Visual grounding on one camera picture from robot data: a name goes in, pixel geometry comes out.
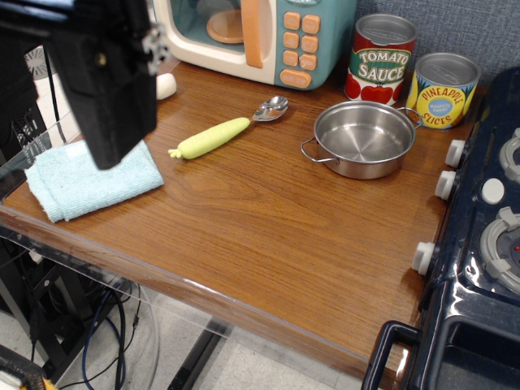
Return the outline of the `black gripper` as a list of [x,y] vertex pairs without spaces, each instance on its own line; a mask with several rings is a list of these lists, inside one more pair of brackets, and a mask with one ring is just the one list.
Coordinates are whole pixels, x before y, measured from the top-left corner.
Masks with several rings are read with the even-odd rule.
[[170,57],[145,1],[2,1],[1,30],[48,45],[96,166],[111,169],[156,127]]

